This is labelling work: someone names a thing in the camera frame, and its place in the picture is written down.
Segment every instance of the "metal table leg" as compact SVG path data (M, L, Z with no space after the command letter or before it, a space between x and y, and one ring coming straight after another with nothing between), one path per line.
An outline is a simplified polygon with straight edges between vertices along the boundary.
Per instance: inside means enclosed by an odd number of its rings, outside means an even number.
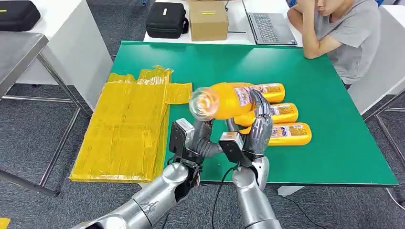
M67 87L61 77L56 73L55 69L49 64L49 62L43 57L41 53L38 54L37 59L41 62L41 64L45 67L45 69L49 72L49 74L55 79L55 81L62 87L62 89L66 92L66 94L70 97L72 102L79 108L82 108L87 115L91 116L91 114L81 105L78 99L76 99L75 95L73 95L72 91Z
M384 121L380 118L379 114L387 111L387 112L405 112L405 108L396 108L396 107L391 107L393 103L398 101L402 96L405 95L405 89L401 91L399 94L395 95L392 99L390 99L388 102L386 102L382 107L371 113L369 116L365 117L364 121L369 119L370 117L375 117L378 121L378 124L380 127L383 129L385 137L387 137L388 141L390 142L391 146L394 148L394 151L396 152L397 156L399 157L399 160L401 161L402 166L405 167L405 156L402 154L401 149L398 147L394 139L392 138L388 128L385 126ZM389 189L385 189L390 198L402 209L405 209L398 201L392 196L390 193Z
M59 155L63 149L63 146L66 143L66 140L70 134L70 131L75 124L77 117L79 116L80 110L86 112L88 116L91 116L92 113L88 112L83 105L78 101L78 99L73 95L72 91L67 87L61 77L56 73L55 69L49 64L49 62L42 56L41 53L37 55L37 59L42 63L45 69L49 72L49 74L55 79L55 81L62 87L62 89L66 92L70 99L58 99L58 98L44 98L44 97L29 97L29 96L12 96L12 95L5 95L0 97L0 99L12 99L12 100L26 100L26 101L40 101L40 102L56 102L56 103L74 103L76 105L76 111L73 114L72 118L70 119L69 125L66 128L61 140L59 141L58 147L56 148L51 161L46 168L46 171L39 183L39 185L32 183L24 178L18 177L6 171L0 170L0 179L8 180L14 184L20 185L22 187L28 188L30 190L43 193L50 197L55 197L58 195L56 191L50 190L45 188L45 184L48 181L49 175L52 172L53 167Z
M13 174L3 171L1 169L0 169L0 179L5 179L11 183L28 188L32 191L40 192L40 193L45 194L50 197L55 197L57 195L57 193L55 191L52 191L52 190L42 187L40 185L34 184L26 179L23 179L21 177L18 177L16 175L13 175Z

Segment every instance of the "laptop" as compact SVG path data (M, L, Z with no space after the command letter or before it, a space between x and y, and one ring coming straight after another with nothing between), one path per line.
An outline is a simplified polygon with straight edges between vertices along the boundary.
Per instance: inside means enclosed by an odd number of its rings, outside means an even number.
M242 3L256 44L297 45L283 14L248 13L243 0Z

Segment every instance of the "bottle label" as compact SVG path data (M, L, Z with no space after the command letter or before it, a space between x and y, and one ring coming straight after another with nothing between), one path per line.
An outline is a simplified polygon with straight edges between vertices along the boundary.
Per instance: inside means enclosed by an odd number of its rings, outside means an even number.
M250 90L252 89L256 89L261 93L281 92L279 83L259 84L250 87L236 87L234 90L238 97L240 106L245 106L253 102L252 97L250 96Z
M252 102L252 98L250 97L249 93L249 87L236 87L234 88L234 90L236 92L236 96L238 97L240 106L245 106Z
M271 131L271 137L304 136L307 134L302 125L275 126Z
M281 87L279 83L266 83L254 85L251 88L254 88L261 93L271 93L271 92L281 92Z
M288 104L276 104L270 106L271 115L285 115L293 112L293 108Z

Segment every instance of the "floor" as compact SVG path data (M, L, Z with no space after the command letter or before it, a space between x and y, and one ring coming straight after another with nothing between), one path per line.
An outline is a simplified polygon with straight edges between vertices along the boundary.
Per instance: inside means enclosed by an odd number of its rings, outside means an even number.
M143 7L137 0L88 0L92 14L110 54L116 54L120 40L143 39L143 23L150 2ZM57 86L16 84L12 95L64 97ZM405 108L405 99L396 104ZM69 104L0 101L0 168L30 181L39 182L53 150L68 125L75 108ZM381 115L405 152L405 115ZM0 181L0 217L11 218L10 229L70 228L81 221L97 218L125 203L140 187L136 184L77 183L67 177L75 162L89 119L81 113L47 183L61 191L56 198L28 191ZM405 198L405 169L383 135L375 119L367 122L370 132L395 173ZM166 229L209 229L217 185L191 191L169 215ZM317 229L291 202L279 197L277 186L265 193L283 229ZM215 213L215 228L242 228L235 189L225 185ZM290 196L312 221L328 229L403 229L405 212L383 188L305 187Z

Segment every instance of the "green table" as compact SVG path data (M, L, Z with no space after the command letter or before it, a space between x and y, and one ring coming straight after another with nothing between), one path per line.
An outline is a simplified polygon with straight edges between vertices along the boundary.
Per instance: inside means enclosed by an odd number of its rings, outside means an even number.
M219 82L284 84L284 102L298 107L298 121L310 125L313 138L306 146L267 148L269 183L398 185L327 56L307 60L297 47L122 42L111 72L138 75L156 64L174 70L173 83L192 82L194 89ZM193 122L186 104L171 105L170 123L182 117ZM224 131L224 121L215 121L212 140ZM171 156L167 150L166 160ZM220 181L232 166L224 154L206 159L201 180Z

